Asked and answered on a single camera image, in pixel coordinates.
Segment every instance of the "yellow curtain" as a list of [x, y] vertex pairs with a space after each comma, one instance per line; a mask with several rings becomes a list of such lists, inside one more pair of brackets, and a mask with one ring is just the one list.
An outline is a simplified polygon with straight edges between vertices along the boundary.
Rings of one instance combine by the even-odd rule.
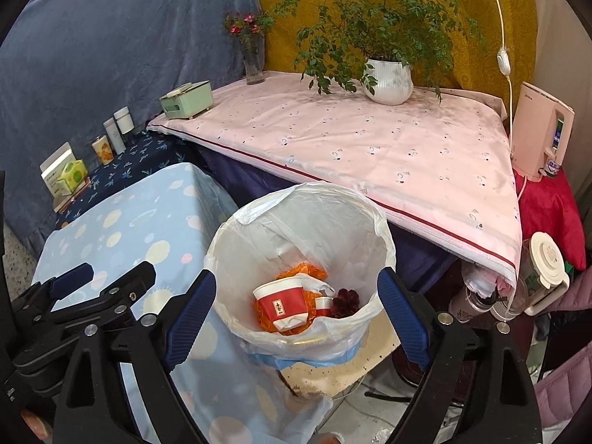
[[[260, 0], [264, 9], [270, 9], [279, 0]], [[316, 8], [311, 3], [319, 0], [301, 0], [297, 17], [279, 18], [275, 28], [266, 37], [266, 65], [268, 70], [294, 71], [293, 59], [297, 53], [296, 32], [302, 26], [316, 21]], [[501, 26], [495, 0], [459, 0], [468, 16], [475, 18], [488, 42], [485, 53], [477, 43], [466, 41], [461, 35], [454, 37], [455, 68], [445, 87], [482, 91], [501, 96], [506, 108], [509, 104], [507, 81], [497, 68], [496, 53], [501, 46]], [[520, 83], [532, 81], [537, 44], [537, 10], [535, 0], [500, 0], [504, 15], [505, 46], [512, 66], [514, 108]], [[414, 78], [415, 84], [421, 84]]]

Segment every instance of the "pine cone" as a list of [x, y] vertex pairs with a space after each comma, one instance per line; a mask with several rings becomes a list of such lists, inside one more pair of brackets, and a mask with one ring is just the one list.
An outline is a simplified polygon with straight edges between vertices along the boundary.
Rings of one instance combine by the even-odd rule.
[[360, 310], [360, 296], [355, 290], [340, 289], [336, 297], [333, 297], [331, 313], [336, 319], [353, 316]]

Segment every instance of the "green tissue box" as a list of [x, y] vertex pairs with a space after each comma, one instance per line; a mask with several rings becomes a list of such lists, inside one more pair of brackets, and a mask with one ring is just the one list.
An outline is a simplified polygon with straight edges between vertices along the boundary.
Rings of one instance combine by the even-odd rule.
[[186, 83], [161, 97], [162, 109], [168, 119], [191, 118], [214, 103], [209, 80]]

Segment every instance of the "polka dot fabric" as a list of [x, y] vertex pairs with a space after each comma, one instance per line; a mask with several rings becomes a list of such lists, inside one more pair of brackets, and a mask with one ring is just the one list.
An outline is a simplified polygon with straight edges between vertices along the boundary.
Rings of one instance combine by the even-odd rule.
[[[156, 269], [156, 283], [132, 310], [136, 318], [158, 313], [193, 283], [216, 230], [235, 210], [226, 192], [193, 165], [167, 167], [50, 235], [33, 281], [43, 282], [82, 262], [93, 266], [93, 280], [58, 302], [58, 309], [95, 298], [147, 260]], [[144, 439], [158, 443], [131, 366], [124, 364], [122, 373]], [[245, 358], [214, 311], [172, 377], [203, 434], [216, 444], [304, 444], [331, 407], [328, 399], [316, 398], [313, 405], [294, 411], [295, 398], [275, 374]]]

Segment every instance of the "red paper cup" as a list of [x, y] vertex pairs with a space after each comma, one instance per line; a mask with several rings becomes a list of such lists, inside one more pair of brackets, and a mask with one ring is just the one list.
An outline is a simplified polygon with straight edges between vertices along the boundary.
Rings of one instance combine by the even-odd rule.
[[301, 326], [309, 318], [298, 276], [265, 283], [253, 290], [253, 295], [261, 310], [281, 332]]
[[331, 297], [317, 297], [314, 303], [317, 306], [317, 317], [331, 317], [331, 306], [333, 305]]

